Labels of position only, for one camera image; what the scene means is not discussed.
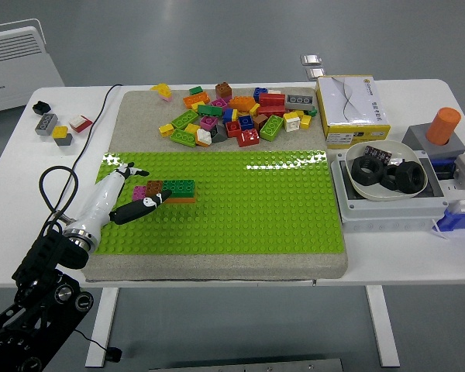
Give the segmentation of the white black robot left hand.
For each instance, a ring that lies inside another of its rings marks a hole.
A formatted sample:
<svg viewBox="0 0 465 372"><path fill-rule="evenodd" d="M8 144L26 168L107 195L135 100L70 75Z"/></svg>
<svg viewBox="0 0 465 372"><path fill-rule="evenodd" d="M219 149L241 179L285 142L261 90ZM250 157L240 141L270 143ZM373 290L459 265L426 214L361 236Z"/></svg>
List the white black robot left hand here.
<svg viewBox="0 0 465 372"><path fill-rule="evenodd" d="M172 191L161 191L153 196L120 206L113 211L125 181L133 175L147 176L148 174L147 171L134 167L133 162L117 167L95 185L95 191L81 208L81 214L75 222L66 227L64 235L79 235L99 242L101 229L109 222L122 225L153 212L172 195Z"/></svg>

